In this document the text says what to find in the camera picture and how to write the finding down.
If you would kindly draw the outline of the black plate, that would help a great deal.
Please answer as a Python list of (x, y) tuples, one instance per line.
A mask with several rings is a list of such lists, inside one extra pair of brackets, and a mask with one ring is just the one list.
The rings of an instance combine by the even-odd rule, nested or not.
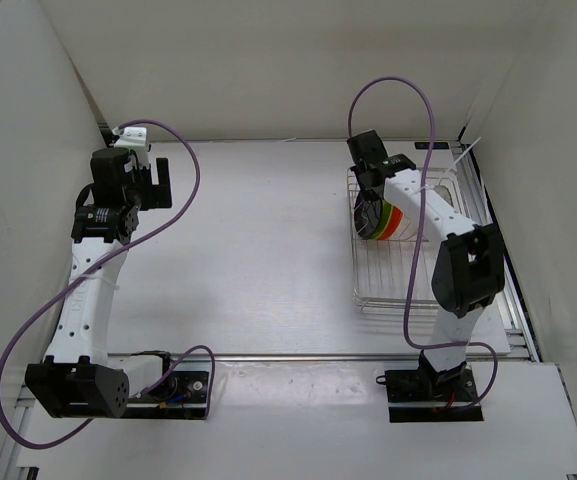
[(376, 240), (383, 229), (383, 204), (380, 199), (366, 199), (359, 194), (353, 207), (354, 229), (364, 240)]

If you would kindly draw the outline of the green plate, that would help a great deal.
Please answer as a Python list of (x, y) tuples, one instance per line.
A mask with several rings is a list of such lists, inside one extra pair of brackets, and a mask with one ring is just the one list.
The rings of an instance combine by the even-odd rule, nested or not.
[(379, 206), (380, 209), (378, 221), (376, 227), (370, 235), (371, 240), (387, 240), (392, 235), (390, 232), (390, 224), (392, 221), (393, 207), (391, 204), (385, 201), (381, 201)]

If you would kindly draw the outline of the orange plate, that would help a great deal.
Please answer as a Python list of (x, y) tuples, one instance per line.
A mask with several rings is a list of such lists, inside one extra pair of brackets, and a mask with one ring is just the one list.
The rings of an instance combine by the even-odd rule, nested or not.
[(382, 239), (388, 240), (398, 229), (404, 217), (403, 212), (395, 206), (391, 207), (391, 215), (383, 232)]

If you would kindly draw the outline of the clear textured glass plate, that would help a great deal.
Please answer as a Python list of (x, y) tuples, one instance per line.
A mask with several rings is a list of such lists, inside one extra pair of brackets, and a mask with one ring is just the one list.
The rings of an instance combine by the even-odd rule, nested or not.
[(455, 203), (451, 194), (451, 191), (449, 190), (448, 187), (444, 186), (444, 185), (436, 185), (434, 188), (434, 191), (446, 202), (448, 203), (452, 208), (455, 207)]

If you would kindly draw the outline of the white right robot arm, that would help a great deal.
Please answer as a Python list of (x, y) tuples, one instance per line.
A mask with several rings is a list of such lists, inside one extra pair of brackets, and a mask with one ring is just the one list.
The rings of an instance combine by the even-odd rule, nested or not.
[(483, 311), (505, 285), (499, 228), (459, 213), (426, 183), (404, 154), (388, 155), (378, 134), (352, 136), (350, 168), (359, 187), (353, 221), (366, 240), (389, 238), (402, 219), (436, 251), (431, 288), (439, 311), (428, 345), (420, 350), (417, 387), (428, 399), (448, 393), (465, 367), (466, 348)]

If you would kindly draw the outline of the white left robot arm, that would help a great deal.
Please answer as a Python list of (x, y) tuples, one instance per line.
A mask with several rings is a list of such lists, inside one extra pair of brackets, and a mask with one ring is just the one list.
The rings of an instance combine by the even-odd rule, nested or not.
[(71, 279), (44, 359), (27, 367), (27, 387), (53, 418), (120, 418), (145, 389), (174, 395), (178, 377), (158, 356), (110, 364), (107, 333), (117, 280), (142, 210), (172, 205), (168, 162), (148, 148), (116, 144), (93, 153), (92, 182), (82, 189), (71, 232)]

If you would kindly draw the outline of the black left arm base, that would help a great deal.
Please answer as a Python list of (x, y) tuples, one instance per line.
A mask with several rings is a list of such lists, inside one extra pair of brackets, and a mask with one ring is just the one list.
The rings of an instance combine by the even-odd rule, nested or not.
[(146, 350), (115, 358), (111, 366), (129, 379), (121, 419), (207, 420), (216, 363), (177, 363), (170, 352)]

